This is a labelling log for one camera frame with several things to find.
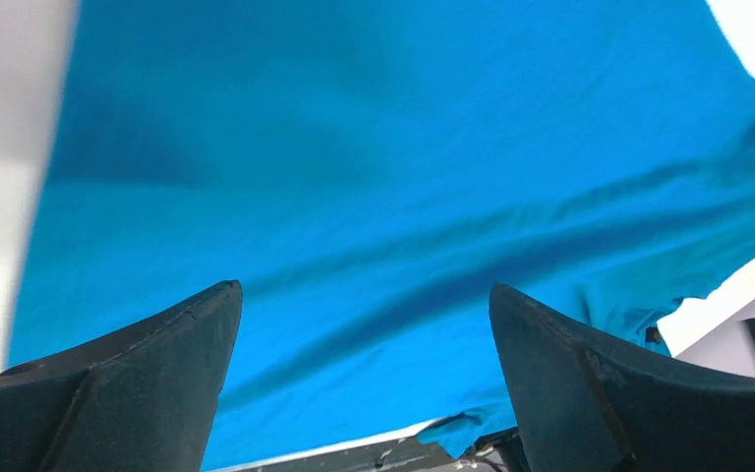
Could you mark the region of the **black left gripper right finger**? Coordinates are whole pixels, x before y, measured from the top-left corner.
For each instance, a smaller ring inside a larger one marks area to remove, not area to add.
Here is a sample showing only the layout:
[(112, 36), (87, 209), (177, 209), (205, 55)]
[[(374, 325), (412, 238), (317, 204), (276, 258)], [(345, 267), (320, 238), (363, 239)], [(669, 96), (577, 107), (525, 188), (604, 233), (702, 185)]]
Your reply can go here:
[(755, 379), (577, 322), (504, 284), (495, 347), (531, 471), (755, 471)]

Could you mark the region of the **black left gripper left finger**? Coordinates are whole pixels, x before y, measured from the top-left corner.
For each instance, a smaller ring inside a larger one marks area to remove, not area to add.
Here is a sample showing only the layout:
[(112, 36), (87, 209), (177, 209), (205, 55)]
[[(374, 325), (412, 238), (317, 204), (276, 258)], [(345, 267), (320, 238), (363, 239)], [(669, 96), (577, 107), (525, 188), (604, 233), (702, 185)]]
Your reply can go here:
[(0, 471), (197, 471), (242, 313), (219, 282), (0, 374)]

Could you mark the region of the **blue t shirt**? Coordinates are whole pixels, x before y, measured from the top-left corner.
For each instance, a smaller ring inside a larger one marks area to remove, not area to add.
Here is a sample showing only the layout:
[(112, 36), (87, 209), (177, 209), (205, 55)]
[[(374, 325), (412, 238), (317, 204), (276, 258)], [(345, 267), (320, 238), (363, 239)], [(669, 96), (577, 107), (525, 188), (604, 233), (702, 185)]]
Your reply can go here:
[(642, 346), (755, 258), (703, 1), (84, 1), (8, 363), (238, 280), (203, 460), (515, 426), (496, 283)]

